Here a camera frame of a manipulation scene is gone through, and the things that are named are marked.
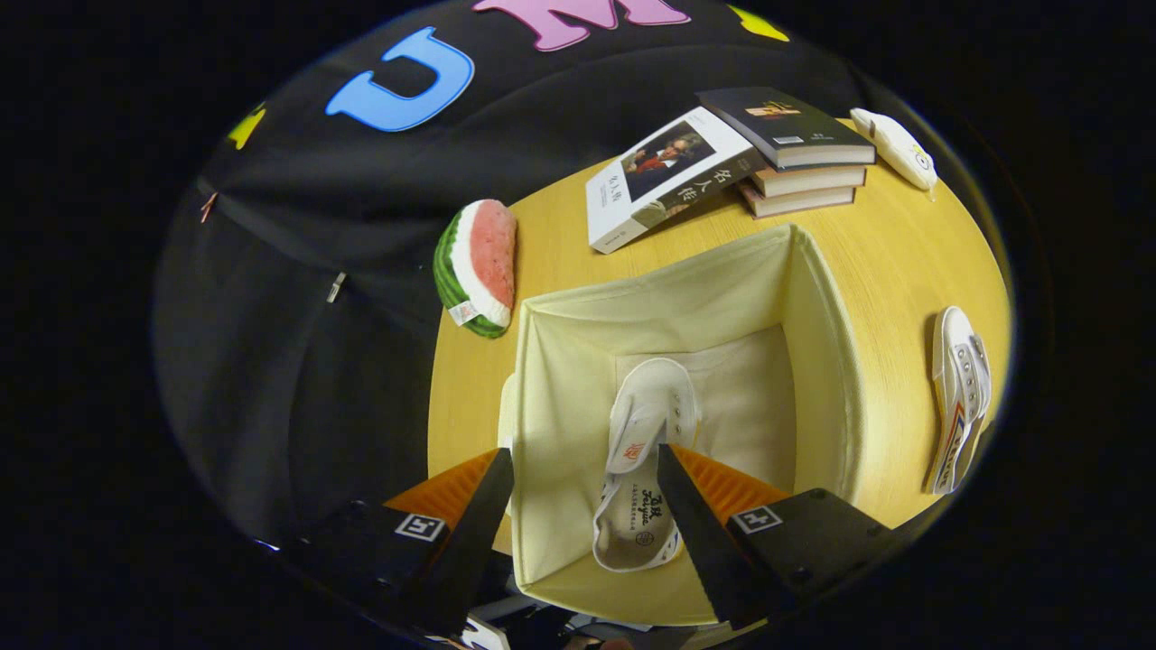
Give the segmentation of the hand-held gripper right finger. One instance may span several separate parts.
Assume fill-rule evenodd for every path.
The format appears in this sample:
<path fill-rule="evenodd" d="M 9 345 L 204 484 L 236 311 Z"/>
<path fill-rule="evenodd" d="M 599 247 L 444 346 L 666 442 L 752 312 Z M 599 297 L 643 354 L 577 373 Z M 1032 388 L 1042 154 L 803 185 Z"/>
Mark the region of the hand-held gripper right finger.
<path fill-rule="evenodd" d="M 657 478 L 714 615 L 735 629 L 809 608 L 901 548 L 829 490 L 790 495 L 686 446 L 657 446 Z"/>

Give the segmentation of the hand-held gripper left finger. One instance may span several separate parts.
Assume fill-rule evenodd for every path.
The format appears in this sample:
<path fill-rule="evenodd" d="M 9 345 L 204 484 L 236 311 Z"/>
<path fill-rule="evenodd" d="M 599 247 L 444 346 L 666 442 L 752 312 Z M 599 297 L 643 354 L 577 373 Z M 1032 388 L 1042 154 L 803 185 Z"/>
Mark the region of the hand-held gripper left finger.
<path fill-rule="evenodd" d="M 275 553 L 310 588 L 388 629 L 452 637 L 516 488 L 499 446 L 390 498 L 351 498 Z"/>

